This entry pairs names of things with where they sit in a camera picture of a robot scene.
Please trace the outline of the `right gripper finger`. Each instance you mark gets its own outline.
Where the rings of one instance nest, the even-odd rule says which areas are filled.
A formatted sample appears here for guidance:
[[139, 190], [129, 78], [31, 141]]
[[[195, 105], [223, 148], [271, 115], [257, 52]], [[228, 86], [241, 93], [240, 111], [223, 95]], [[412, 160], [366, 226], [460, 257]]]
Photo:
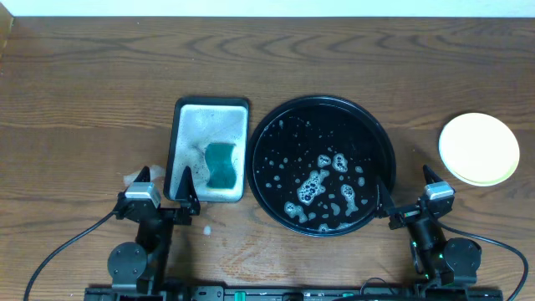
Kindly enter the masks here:
[[380, 176], [375, 178], [377, 186], [376, 216], [386, 218], [395, 214], [395, 204], [388, 188], [385, 186]]
[[442, 182], [442, 179], [428, 165], [423, 165], [422, 170], [427, 184]]

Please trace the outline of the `green yellow sponge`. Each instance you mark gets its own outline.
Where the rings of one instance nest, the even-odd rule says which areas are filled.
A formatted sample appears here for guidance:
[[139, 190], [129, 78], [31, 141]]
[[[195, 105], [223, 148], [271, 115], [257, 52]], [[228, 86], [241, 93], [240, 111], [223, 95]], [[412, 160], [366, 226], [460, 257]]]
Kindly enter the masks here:
[[212, 189], [232, 189], [236, 185], [237, 173], [232, 165], [234, 145], [211, 143], [206, 148], [205, 162], [209, 170], [207, 186]]

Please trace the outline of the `yellow plate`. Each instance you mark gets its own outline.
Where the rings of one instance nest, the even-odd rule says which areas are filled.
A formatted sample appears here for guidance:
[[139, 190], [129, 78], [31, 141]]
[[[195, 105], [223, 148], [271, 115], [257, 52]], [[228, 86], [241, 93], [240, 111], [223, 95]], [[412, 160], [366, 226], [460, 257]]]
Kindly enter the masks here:
[[518, 167], [520, 161], [519, 144], [512, 130], [483, 113], [458, 115], [444, 125], [438, 151], [444, 165], [471, 179], [496, 178]]

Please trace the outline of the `light blue plate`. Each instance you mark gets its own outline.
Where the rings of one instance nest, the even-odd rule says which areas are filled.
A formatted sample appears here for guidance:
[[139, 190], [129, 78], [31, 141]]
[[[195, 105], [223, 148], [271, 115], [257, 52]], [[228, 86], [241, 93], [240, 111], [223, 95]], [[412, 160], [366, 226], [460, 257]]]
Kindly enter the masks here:
[[445, 164], [445, 169], [448, 170], [456, 179], [465, 182], [466, 184], [472, 185], [472, 186], [480, 186], [480, 187], [487, 187], [487, 186], [495, 186], [498, 185], [506, 180], [508, 180], [516, 171], [516, 166], [513, 169], [510, 169], [503, 173], [502, 175], [492, 178], [492, 179], [471, 179], [468, 177], [462, 176], [460, 173], [456, 172], [454, 169], [452, 169], [450, 166]]

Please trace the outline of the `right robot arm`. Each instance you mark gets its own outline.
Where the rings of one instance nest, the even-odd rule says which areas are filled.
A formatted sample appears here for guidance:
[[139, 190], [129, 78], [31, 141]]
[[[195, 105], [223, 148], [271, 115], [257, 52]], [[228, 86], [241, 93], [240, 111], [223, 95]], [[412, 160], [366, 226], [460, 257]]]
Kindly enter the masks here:
[[455, 190], [429, 166], [423, 166], [425, 186], [416, 203], [398, 207], [380, 177], [376, 178], [378, 201], [376, 216], [389, 219], [389, 228], [405, 228], [415, 269], [432, 286], [469, 287], [476, 283], [482, 248], [468, 238], [447, 239], [438, 219], [451, 212]]

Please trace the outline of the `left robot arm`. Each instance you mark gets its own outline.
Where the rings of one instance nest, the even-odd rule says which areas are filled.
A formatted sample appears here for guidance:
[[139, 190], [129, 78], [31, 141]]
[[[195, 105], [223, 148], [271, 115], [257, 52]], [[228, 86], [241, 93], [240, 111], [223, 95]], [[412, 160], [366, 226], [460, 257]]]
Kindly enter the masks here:
[[165, 270], [175, 226], [190, 226], [200, 213], [200, 202], [187, 167], [177, 192], [178, 207], [162, 207], [161, 195], [144, 167], [118, 195], [113, 214], [119, 220], [136, 222], [133, 242], [116, 247], [108, 259], [112, 288], [121, 292], [157, 295], [164, 290]]

